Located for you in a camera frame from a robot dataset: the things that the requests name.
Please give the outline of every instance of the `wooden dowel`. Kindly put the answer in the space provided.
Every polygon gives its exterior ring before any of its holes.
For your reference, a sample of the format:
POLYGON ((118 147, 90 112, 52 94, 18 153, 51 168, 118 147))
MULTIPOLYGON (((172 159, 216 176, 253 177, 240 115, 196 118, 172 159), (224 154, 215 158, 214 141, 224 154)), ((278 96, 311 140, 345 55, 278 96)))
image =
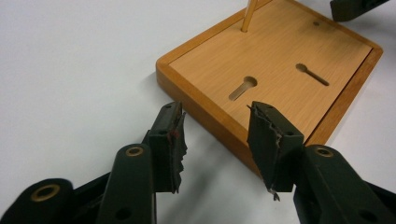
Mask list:
POLYGON ((241 28, 241 31, 244 33, 248 31, 248 26, 250 25, 251 18, 253 17, 254 9, 256 9, 257 1, 258 0, 249 0, 247 3, 247 11, 241 28))

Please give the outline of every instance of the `keyhole-shaped slot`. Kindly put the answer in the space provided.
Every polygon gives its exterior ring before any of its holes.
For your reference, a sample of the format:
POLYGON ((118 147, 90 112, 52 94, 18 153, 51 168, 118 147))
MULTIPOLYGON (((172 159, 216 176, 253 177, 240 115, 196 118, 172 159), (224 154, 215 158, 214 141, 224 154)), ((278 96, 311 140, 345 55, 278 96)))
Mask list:
POLYGON ((244 77, 244 83, 242 83, 236 90, 234 90, 228 98, 232 101, 238 99, 245 91, 250 88, 257 86, 257 79, 254 77, 244 77))

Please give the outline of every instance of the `white surface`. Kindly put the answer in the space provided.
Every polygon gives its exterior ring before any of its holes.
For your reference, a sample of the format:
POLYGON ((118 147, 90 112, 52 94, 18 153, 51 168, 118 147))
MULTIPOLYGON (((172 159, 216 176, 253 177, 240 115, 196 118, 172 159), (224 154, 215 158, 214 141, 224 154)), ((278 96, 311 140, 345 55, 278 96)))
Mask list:
MULTIPOLYGON (((304 0, 330 17, 329 1, 304 0)), ((162 105, 155 62, 246 0, 1 1, 0 216, 45 178, 75 187, 139 143, 162 105)), ((366 180, 396 192, 396 2, 346 23, 384 54, 329 140, 366 180)), ((263 183, 187 117, 180 193, 158 194, 159 223, 299 223, 292 194, 263 183)))

